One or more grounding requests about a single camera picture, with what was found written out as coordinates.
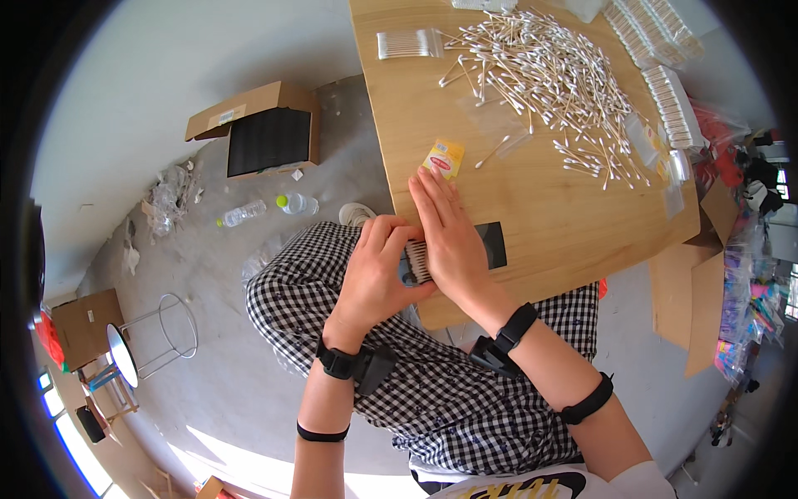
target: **window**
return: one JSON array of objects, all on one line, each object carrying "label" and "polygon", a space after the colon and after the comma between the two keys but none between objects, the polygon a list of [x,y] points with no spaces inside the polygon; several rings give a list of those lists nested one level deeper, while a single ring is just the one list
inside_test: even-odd
[{"label": "window", "polygon": [[798,264],[795,263],[790,271],[790,294],[787,297],[784,315],[792,320],[798,320]]},{"label": "window", "polygon": [[75,466],[81,471],[83,478],[98,497],[103,499],[128,499],[128,496],[115,485],[100,462],[94,457],[89,445],[77,430],[75,423],[66,413],[64,402],[49,372],[45,370],[38,379],[41,391],[41,401],[47,408],[49,416],[54,420],[53,427],[61,435],[69,455],[72,456]]},{"label": "window", "polygon": [[781,194],[781,199],[790,199],[790,189],[787,187],[787,171],[779,169],[779,176],[776,178],[776,190]]}]

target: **sunlight on floor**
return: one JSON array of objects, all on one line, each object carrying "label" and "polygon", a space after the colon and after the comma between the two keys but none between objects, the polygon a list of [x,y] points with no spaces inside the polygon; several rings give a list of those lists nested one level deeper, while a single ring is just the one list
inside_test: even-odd
[{"label": "sunlight on floor", "polygon": [[[223,481],[272,499],[288,499],[294,463],[240,449],[205,434],[195,428],[186,429],[227,465],[219,465],[191,451],[183,451],[169,444],[178,459],[197,481],[215,475]],[[406,476],[382,476],[344,473],[347,499],[407,497],[421,499],[427,494],[416,484],[410,473]]]}]

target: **hand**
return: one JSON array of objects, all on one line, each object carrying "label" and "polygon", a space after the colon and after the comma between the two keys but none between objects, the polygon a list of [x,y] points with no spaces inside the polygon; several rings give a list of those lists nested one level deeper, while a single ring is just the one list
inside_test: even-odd
[{"label": "hand", "polygon": [[460,204],[457,187],[446,182],[439,168],[419,167],[418,177],[408,184],[424,226],[429,272],[440,290],[469,313],[469,304],[493,287],[482,239]]},{"label": "hand", "polygon": [[424,232],[400,216],[380,215],[365,222],[338,302],[324,326],[327,348],[356,354],[372,327],[437,289],[433,282],[405,287],[399,280],[399,259],[411,239],[424,239]]}]

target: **left hand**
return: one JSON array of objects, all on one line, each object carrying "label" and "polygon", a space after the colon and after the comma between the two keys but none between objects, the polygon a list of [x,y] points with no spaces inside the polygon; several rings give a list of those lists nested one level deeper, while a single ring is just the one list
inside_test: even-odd
[{"label": "left hand", "polygon": [[327,348],[356,354],[372,327],[437,289],[432,281],[405,287],[399,280],[399,259],[411,239],[423,240],[424,232],[400,216],[380,215],[365,222],[338,302],[324,326]]}]

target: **white t-shirt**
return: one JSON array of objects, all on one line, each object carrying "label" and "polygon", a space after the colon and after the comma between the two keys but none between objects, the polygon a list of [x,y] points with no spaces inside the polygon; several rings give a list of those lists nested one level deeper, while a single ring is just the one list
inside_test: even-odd
[{"label": "white t-shirt", "polygon": [[434,493],[429,499],[516,497],[534,499],[674,499],[676,493],[654,461],[634,465],[606,482],[584,465],[558,465],[517,477],[475,477]]}]

